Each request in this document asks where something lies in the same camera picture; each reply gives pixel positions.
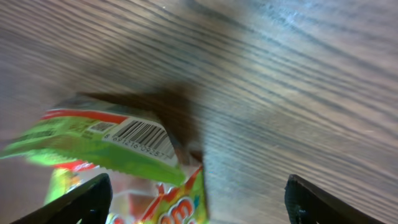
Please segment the wooden table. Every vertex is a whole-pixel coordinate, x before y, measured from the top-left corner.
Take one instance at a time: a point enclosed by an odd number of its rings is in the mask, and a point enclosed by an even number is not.
[[[293,173],[398,223],[396,1],[0,3],[1,139],[89,93],[154,110],[203,150],[213,223],[288,223]],[[44,194],[4,179],[45,178],[1,164],[1,193],[27,195],[4,219]]]

